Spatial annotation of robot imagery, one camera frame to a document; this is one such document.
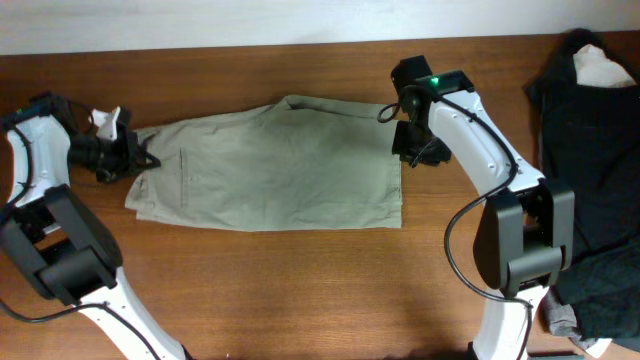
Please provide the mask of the khaki green shorts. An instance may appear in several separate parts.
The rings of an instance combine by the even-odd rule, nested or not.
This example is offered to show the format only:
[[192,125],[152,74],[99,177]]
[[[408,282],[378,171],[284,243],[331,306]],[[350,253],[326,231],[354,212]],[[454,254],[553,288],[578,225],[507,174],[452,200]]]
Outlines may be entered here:
[[401,164],[381,108],[288,95],[141,129],[161,165],[125,206],[140,220],[244,232],[398,228]]

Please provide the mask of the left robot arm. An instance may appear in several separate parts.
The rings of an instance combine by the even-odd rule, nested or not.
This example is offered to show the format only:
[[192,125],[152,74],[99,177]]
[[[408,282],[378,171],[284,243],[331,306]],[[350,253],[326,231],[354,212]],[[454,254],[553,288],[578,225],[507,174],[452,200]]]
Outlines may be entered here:
[[124,107],[104,112],[52,93],[2,116],[13,184],[1,209],[1,248],[41,297],[65,308],[39,318],[7,304],[1,309],[25,323],[80,313],[128,359],[189,360],[186,347],[135,294],[110,230],[71,189],[72,165],[105,184],[160,166],[140,145],[130,119]]

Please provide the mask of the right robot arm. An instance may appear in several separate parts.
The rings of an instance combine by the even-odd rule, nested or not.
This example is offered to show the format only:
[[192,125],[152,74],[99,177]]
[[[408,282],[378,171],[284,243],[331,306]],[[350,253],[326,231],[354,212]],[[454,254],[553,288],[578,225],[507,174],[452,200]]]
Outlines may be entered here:
[[[444,232],[444,250],[456,277],[485,300],[480,330],[468,359],[526,359],[543,298],[569,268],[575,195],[547,179],[508,142],[461,70],[435,74],[424,56],[401,60],[391,71],[398,100],[392,152],[412,167],[456,159],[478,196],[458,210]],[[486,287],[466,278],[451,238],[458,221],[483,208],[473,242],[475,267]]]

